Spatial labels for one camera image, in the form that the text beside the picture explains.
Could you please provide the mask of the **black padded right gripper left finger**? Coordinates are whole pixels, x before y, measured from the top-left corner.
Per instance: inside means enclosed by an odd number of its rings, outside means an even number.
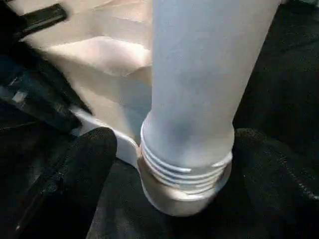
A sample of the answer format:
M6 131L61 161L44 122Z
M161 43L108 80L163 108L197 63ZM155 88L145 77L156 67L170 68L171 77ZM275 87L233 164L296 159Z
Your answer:
M31 187L10 222L10 238L86 238L117 146L107 127L74 139Z

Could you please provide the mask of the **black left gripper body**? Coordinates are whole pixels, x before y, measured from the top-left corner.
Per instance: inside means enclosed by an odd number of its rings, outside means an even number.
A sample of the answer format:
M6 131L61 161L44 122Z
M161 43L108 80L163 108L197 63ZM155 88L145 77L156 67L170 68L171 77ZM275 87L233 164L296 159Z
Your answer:
M26 14L8 3L0 4L0 86L11 93L21 90L45 99L69 99L63 73L25 38L68 18L59 4Z

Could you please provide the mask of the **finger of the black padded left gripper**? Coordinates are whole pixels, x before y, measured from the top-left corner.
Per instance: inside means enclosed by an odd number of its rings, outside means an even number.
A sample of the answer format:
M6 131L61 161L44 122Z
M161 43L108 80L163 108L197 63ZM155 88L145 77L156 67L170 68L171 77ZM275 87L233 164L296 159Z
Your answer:
M5 56L5 101L66 133L82 125L73 107L92 113L65 75L41 57L18 61Z

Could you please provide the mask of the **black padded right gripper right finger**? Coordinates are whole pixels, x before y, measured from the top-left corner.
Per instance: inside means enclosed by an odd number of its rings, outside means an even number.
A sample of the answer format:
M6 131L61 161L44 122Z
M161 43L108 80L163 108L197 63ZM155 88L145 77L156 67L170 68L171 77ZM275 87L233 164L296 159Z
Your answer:
M318 174L285 144L250 128L236 130L233 153L237 237L318 238Z

